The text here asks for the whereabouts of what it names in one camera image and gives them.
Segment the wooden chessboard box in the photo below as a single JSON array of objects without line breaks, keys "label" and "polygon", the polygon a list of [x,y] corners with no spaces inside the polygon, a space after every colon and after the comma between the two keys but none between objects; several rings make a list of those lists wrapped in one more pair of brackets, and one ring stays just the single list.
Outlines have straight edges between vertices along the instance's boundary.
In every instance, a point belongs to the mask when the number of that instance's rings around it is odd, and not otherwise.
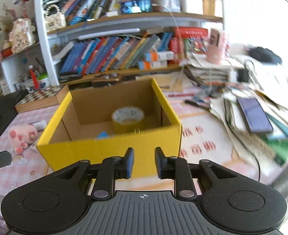
[{"label": "wooden chessboard box", "polygon": [[18,113],[59,105],[69,92],[67,85],[45,88],[29,93],[15,105]]}]

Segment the pink plush toy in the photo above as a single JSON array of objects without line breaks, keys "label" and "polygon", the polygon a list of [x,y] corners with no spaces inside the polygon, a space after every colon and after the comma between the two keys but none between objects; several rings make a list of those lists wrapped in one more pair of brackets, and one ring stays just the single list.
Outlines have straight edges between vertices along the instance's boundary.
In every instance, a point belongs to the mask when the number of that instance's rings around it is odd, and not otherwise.
[{"label": "pink plush toy", "polygon": [[13,126],[8,131],[8,140],[16,154],[23,151],[38,138],[38,130],[34,125]]}]

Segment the cream quilted handbag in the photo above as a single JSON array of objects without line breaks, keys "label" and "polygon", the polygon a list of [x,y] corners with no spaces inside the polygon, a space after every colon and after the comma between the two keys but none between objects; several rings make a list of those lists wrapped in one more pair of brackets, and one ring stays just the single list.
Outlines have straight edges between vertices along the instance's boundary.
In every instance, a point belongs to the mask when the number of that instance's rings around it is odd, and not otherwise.
[{"label": "cream quilted handbag", "polygon": [[[49,15],[52,9],[56,9],[56,13]],[[57,5],[51,4],[45,10],[45,25],[47,33],[66,27],[65,15]]]}]

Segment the row of leaning books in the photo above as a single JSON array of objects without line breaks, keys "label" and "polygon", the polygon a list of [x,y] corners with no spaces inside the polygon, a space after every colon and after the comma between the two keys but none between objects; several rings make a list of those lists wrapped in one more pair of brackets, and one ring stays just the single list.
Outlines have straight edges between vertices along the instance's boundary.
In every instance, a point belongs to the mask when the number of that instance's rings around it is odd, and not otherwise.
[{"label": "row of leaning books", "polygon": [[168,46],[171,32],[136,36],[106,36],[85,41],[71,41],[59,53],[64,61],[60,75],[104,73],[137,68],[139,70],[167,67],[174,60]]}]

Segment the yellow tape roll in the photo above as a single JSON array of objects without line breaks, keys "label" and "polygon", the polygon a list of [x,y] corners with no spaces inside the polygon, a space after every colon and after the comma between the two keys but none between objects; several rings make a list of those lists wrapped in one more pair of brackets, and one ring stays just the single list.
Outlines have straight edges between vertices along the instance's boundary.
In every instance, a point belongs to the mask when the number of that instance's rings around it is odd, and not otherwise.
[{"label": "yellow tape roll", "polygon": [[141,131],[145,113],[138,107],[125,106],[112,113],[114,131],[118,134]]}]

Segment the black Yamaha keyboard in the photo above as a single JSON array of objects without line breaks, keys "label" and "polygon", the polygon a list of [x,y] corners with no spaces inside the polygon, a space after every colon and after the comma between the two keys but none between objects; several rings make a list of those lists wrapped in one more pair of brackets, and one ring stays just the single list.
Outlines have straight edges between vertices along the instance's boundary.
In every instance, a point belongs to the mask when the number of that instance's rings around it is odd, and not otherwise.
[{"label": "black Yamaha keyboard", "polygon": [[17,116],[18,112],[15,106],[26,97],[28,93],[27,90],[19,90],[0,97],[0,136]]}]

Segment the floral ceramic ornament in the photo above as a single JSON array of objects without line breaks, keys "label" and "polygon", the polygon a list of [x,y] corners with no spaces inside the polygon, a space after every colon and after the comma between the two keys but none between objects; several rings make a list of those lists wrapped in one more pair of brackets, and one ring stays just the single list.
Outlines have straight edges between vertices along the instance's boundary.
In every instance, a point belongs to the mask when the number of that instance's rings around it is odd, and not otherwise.
[{"label": "floral ceramic ornament", "polygon": [[36,28],[29,18],[14,21],[12,31],[8,35],[13,54],[21,52],[36,43],[35,30]]}]

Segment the yellow cardboard box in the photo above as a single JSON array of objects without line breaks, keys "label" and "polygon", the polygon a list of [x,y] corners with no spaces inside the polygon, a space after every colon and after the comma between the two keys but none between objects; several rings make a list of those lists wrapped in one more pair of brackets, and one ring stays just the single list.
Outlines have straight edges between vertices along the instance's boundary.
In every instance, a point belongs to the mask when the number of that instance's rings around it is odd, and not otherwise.
[{"label": "yellow cardboard box", "polygon": [[[134,106],[145,113],[141,131],[118,134],[112,113]],[[57,171],[80,160],[101,163],[134,149],[132,177],[156,174],[155,149],[179,154],[181,122],[154,79],[129,81],[103,88],[69,92],[54,113],[37,148]]]}]

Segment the black cap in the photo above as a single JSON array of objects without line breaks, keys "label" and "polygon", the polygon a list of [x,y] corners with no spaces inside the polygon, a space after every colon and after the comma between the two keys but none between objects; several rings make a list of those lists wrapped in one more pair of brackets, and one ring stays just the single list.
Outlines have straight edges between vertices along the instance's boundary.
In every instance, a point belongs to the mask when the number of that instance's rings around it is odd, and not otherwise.
[{"label": "black cap", "polygon": [[268,64],[281,64],[282,59],[269,49],[263,47],[254,47],[248,51],[248,55],[259,62]]}]

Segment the white jar green lid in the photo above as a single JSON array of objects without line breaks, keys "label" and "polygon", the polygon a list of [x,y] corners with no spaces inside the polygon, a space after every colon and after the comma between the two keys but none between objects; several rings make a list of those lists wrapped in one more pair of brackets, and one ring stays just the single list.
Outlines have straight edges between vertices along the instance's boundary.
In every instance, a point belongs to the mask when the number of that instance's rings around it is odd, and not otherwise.
[{"label": "white jar green lid", "polygon": [[51,87],[51,82],[49,80],[48,74],[41,74],[38,76],[38,83],[41,89],[49,88]]}]

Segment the phone on shelf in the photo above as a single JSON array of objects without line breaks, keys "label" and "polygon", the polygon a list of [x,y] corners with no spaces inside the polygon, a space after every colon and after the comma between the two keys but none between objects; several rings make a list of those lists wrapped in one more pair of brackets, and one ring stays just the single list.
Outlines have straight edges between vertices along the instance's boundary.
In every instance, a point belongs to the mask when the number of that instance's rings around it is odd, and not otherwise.
[{"label": "phone on shelf", "polygon": [[151,0],[131,0],[122,2],[120,6],[121,14],[137,14],[152,11]]}]

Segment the smartphone on papers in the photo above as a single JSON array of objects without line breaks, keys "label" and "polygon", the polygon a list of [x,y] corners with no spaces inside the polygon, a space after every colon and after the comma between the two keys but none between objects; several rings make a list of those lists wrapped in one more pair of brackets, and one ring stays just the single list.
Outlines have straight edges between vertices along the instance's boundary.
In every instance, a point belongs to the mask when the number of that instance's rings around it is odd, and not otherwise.
[{"label": "smartphone on papers", "polygon": [[273,132],[273,127],[256,98],[237,97],[236,100],[248,132],[253,134],[268,134]]}]

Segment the white bookshelf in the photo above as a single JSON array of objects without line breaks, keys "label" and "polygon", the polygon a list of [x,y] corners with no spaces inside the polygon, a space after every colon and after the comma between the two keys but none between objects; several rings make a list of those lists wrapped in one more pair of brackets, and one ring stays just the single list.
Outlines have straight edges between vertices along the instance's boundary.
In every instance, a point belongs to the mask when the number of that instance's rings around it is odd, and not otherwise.
[{"label": "white bookshelf", "polygon": [[52,56],[63,44],[83,36],[91,38],[93,34],[136,33],[153,27],[203,27],[206,22],[224,23],[224,19],[212,15],[148,12],[104,17],[92,21],[67,26],[52,32],[46,32],[43,17],[43,0],[34,0],[34,14],[39,45],[51,85],[59,85],[56,64]]}]

